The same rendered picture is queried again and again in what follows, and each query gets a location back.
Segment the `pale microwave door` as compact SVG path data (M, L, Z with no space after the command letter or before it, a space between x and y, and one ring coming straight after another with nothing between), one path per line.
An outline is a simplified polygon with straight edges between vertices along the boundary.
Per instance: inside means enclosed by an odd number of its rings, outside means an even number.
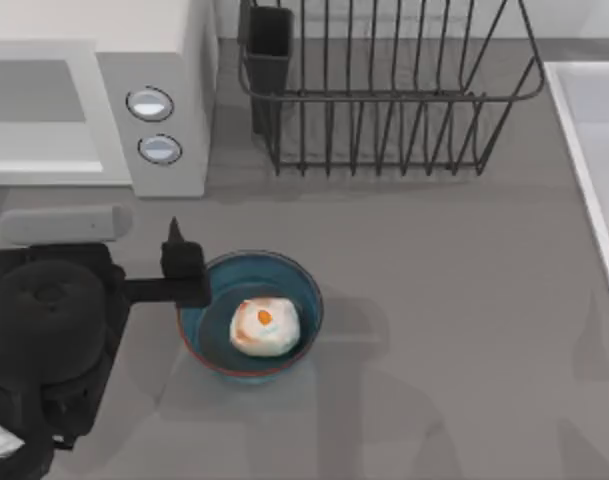
M128 185L95 45L0 40L0 185Z

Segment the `blue bowl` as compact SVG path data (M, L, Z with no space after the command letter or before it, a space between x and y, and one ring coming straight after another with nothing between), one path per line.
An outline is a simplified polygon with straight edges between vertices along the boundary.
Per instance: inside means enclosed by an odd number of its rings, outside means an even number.
M292 369L308 354L323 324L324 302L316 280L302 265L278 252L238 250L208 262L207 273L211 303L177 313L181 338L197 361L224 378L260 384ZM294 304L300 338L280 356L251 357L234 347L229 327L243 301L267 297Z

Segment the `small round microwave knob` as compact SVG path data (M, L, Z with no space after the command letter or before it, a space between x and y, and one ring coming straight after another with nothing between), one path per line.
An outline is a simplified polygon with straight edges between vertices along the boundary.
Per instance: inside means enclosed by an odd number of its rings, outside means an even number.
M140 139L137 149L144 160L162 166L177 162L183 154L181 144L173 137L164 134Z

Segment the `large round microwave knob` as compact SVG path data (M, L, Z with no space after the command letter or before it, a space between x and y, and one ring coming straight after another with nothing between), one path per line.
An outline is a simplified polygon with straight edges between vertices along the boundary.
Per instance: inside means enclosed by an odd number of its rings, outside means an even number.
M161 122L172 115L174 102L165 91L153 86L146 86L127 94L126 107L139 120Z

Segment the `pale microwave oven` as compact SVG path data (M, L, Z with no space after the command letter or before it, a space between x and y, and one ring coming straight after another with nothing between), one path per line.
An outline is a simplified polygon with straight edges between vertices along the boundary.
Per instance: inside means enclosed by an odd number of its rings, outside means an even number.
M204 194L218 75L213 0L0 0L0 40L89 40L95 45L127 161L141 198ZM126 107L131 91L153 86L174 102L172 115L144 122ZM164 134L182 157L162 166L138 153L140 139Z

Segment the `black utensil holder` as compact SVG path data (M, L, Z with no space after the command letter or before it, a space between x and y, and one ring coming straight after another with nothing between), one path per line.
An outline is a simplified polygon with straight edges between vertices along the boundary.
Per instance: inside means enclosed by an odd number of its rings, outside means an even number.
M240 0L239 13L238 44L247 77L253 133L271 135L292 57L293 11Z

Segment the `white bun with orange dot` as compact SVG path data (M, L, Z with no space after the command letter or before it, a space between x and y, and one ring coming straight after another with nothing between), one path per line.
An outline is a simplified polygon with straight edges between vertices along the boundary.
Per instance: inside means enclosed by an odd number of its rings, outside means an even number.
M243 300L232 315L229 340L250 357L278 357L289 353L301 338L295 304L283 297Z

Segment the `pale grey rounded box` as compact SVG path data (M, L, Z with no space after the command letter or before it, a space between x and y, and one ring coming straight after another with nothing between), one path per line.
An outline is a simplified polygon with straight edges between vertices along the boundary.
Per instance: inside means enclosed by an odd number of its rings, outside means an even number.
M133 218L119 204L12 209L0 216L0 237L14 245L111 242L130 231Z

